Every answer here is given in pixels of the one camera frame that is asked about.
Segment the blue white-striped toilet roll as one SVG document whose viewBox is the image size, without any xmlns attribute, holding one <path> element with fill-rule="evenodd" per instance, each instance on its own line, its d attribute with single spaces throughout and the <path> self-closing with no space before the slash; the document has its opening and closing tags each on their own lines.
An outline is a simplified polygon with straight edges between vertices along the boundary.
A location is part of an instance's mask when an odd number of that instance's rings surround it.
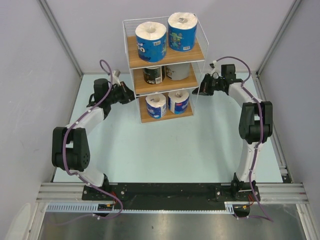
<svg viewBox="0 0 320 240">
<path fill-rule="evenodd" d="M 183 114 L 189 105 L 189 92 L 187 90 L 177 90 L 168 93 L 168 109 L 178 115 Z"/>
</svg>

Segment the grey toilet roll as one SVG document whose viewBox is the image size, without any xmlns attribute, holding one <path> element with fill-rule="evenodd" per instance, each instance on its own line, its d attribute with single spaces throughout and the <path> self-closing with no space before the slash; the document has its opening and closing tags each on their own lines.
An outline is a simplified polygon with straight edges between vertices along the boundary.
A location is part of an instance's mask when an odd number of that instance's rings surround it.
<svg viewBox="0 0 320 240">
<path fill-rule="evenodd" d="M 178 63 L 170 64 L 165 67 L 166 76 L 173 81 L 181 81 L 189 77 L 190 75 L 190 64 L 189 63 Z"/>
</svg>

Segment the black-wrapped toilet roll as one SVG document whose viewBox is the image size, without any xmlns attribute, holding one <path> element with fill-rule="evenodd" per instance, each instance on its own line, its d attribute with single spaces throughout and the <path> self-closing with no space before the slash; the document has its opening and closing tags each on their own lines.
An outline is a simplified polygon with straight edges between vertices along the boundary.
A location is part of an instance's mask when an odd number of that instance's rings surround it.
<svg viewBox="0 0 320 240">
<path fill-rule="evenodd" d="M 164 66 L 154 66 L 143 68 L 143 78 L 147 84 L 158 85 L 164 81 L 165 78 L 165 67 Z"/>
</svg>

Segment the blue-wrapped toilet roll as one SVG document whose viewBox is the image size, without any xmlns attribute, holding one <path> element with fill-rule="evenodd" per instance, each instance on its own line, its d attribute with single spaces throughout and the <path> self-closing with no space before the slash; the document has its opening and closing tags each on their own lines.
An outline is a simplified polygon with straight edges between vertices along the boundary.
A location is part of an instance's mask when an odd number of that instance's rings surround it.
<svg viewBox="0 0 320 240">
<path fill-rule="evenodd" d="M 164 24 L 146 21 L 135 29 L 137 52 L 140 59 L 156 63 L 167 53 L 167 28 Z"/>
</svg>

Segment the blue cartoon-print toilet roll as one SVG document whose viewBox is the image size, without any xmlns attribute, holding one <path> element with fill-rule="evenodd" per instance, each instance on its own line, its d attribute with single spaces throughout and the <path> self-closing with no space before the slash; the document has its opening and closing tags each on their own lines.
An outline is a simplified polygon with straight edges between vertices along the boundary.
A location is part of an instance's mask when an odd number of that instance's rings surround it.
<svg viewBox="0 0 320 240">
<path fill-rule="evenodd" d="M 193 13 L 173 13 L 167 20 L 169 47 L 177 52 L 191 51 L 196 42 L 197 24 Z"/>
</svg>

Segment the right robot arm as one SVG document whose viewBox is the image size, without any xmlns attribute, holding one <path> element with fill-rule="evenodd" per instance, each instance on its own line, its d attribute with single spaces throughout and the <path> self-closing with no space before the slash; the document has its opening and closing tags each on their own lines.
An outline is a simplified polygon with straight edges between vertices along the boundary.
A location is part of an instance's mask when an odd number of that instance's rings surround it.
<svg viewBox="0 0 320 240">
<path fill-rule="evenodd" d="M 256 185 L 256 164 L 262 147 L 273 134 L 273 104 L 255 97 L 246 87 L 244 80 L 236 77 L 234 64 L 223 64 L 221 73 L 206 73 L 194 95 L 212 96 L 224 92 L 241 107 L 238 132 L 242 152 L 238 168 L 230 186 L 215 188 L 217 198 L 236 201 L 260 200 Z"/>
</svg>

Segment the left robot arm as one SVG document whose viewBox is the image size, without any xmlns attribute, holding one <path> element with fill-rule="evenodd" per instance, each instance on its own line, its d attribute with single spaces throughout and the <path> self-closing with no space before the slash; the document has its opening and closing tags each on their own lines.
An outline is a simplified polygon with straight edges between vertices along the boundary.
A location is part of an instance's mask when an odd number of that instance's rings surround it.
<svg viewBox="0 0 320 240">
<path fill-rule="evenodd" d="M 96 79 L 94 93 L 89 97 L 86 111 L 75 121 L 52 132 L 51 162 L 56 168 L 77 176 L 100 200 L 110 196 L 111 187 L 106 174 L 90 166 L 88 135 L 109 115 L 112 105 L 128 104 L 135 100 L 134 92 L 118 77 Z"/>
</svg>

